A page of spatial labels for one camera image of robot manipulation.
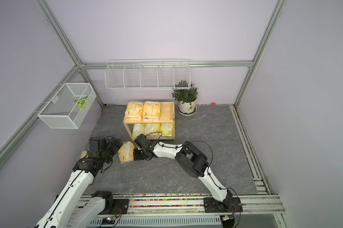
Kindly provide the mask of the orange tissue pack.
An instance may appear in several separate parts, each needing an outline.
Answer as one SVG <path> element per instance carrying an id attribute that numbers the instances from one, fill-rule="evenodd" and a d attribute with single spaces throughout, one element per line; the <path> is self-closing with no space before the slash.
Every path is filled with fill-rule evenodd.
<path id="1" fill-rule="evenodd" d="M 118 157 L 120 163 L 124 164 L 134 160 L 133 150 L 135 149 L 134 144 L 131 141 L 124 142 L 122 147 L 118 151 Z"/>
<path id="2" fill-rule="evenodd" d="M 144 103 L 142 102 L 128 102 L 125 119 L 126 120 L 142 120 Z"/>
<path id="3" fill-rule="evenodd" d="M 160 102 L 144 102 L 142 117 L 144 121 L 160 120 L 161 103 Z"/>

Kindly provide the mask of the green tissue pack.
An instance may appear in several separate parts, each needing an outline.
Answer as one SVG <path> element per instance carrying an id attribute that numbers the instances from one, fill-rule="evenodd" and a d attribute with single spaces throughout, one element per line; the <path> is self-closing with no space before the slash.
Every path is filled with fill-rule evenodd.
<path id="1" fill-rule="evenodd" d="M 174 124 L 173 123 L 161 123 L 160 132 L 162 136 L 173 138 Z"/>
<path id="2" fill-rule="evenodd" d="M 145 123 L 135 123 L 133 125 L 132 140 L 136 139 L 137 136 L 143 135 L 145 133 L 146 124 Z"/>
<path id="3" fill-rule="evenodd" d="M 148 123 L 145 126 L 145 135 L 160 135 L 160 123 Z"/>

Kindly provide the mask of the wooden two-tier shelf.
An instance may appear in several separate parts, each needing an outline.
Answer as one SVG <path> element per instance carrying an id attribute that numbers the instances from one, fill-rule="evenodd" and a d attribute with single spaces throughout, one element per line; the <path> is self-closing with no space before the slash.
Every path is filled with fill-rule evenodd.
<path id="1" fill-rule="evenodd" d="M 175 139 L 175 104 L 174 102 L 160 102 L 161 103 L 161 115 L 160 120 L 156 121 L 144 121 L 142 120 L 126 120 L 125 117 L 123 119 L 123 124 L 129 134 L 132 136 L 133 125 L 134 124 L 149 124 L 149 123 L 173 123 L 174 124 L 174 135 L 173 138 L 162 136 L 160 135 L 147 135 L 147 139 L 156 140 L 158 138 L 164 140 L 174 140 Z"/>

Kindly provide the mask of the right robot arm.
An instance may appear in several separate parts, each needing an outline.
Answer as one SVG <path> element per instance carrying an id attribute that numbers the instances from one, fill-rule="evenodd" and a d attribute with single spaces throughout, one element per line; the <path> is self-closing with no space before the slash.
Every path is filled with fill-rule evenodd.
<path id="1" fill-rule="evenodd" d="M 221 184 L 210 168 L 207 156 L 193 142 L 183 144 L 167 144 L 151 141 L 143 134 L 134 140 L 135 160 L 151 160 L 152 158 L 170 158 L 176 160 L 181 168 L 191 177 L 199 179 L 210 191 L 217 207 L 222 212 L 235 209 L 233 194 Z"/>

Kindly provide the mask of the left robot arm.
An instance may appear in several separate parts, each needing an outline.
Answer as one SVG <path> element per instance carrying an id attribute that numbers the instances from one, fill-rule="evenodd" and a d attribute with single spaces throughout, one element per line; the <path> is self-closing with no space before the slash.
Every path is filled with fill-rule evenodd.
<path id="1" fill-rule="evenodd" d="M 111 192 L 97 191 L 90 201 L 72 216 L 86 188 L 99 172 L 105 171 L 105 163 L 113 163 L 113 157 L 122 146 L 121 140 L 111 136 L 90 138 L 86 157 L 76 162 L 67 184 L 35 227 L 85 228 L 102 212 L 121 212 L 121 209 L 115 208 Z"/>

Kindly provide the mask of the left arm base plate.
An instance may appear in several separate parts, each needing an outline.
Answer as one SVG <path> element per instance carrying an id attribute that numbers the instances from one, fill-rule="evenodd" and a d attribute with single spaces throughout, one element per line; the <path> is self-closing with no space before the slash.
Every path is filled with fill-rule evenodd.
<path id="1" fill-rule="evenodd" d="M 113 199 L 113 204 L 106 206 L 99 215 L 126 215 L 129 209 L 129 202 L 129 199 L 126 198 Z"/>

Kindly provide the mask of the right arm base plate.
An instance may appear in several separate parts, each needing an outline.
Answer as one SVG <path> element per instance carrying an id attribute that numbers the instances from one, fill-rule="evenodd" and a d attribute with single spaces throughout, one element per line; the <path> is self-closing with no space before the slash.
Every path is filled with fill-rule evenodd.
<path id="1" fill-rule="evenodd" d="M 203 206 L 205 213 L 236 213 L 242 212 L 243 208 L 238 197 L 232 197 L 227 203 L 215 200 L 214 198 L 204 198 Z"/>

